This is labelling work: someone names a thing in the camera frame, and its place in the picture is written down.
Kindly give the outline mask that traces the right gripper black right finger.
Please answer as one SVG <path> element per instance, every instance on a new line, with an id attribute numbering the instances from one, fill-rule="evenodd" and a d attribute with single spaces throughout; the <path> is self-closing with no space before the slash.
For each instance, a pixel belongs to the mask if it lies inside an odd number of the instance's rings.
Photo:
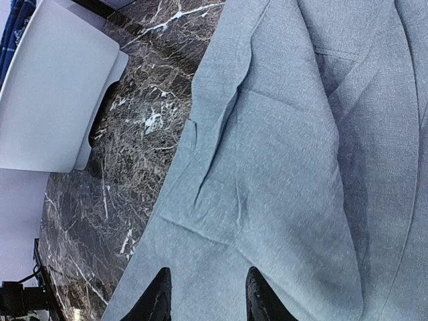
<path id="1" fill-rule="evenodd" d="M 296 321 L 256 267 L 250 267 L 245 282 L 248 321 Z"/>

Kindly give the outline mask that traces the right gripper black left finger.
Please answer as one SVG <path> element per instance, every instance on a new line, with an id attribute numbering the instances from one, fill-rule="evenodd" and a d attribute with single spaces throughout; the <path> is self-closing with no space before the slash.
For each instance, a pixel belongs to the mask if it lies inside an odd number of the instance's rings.
<path id="1" fill-rule="evenodd" d="M 171 271 L 159 270 L 132 308 L 132 320 L 171 320 Z"/>

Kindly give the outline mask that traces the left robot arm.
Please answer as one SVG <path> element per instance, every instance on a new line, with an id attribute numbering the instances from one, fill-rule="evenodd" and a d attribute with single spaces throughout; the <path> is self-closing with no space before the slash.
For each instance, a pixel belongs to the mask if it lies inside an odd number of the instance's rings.
<path id="1" fill-rule="evenodd" d="M 25 287 L 19 282 L 2 282 L 1 315 L 27 316 L 31 311 L 52 310 L 55 304 L 45 287 Z"/>

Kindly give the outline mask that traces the grey long sleeve shirt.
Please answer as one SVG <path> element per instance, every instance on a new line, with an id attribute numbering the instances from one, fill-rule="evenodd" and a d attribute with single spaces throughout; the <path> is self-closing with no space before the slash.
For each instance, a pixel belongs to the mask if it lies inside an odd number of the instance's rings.
<path id="1" fill-rule="evenodd" d="M 256 267 L 299 320 L 427 319 L 427 2 L 227 1 L 104 314 L 157 272 L 173 320 L 245 320 Z"/>

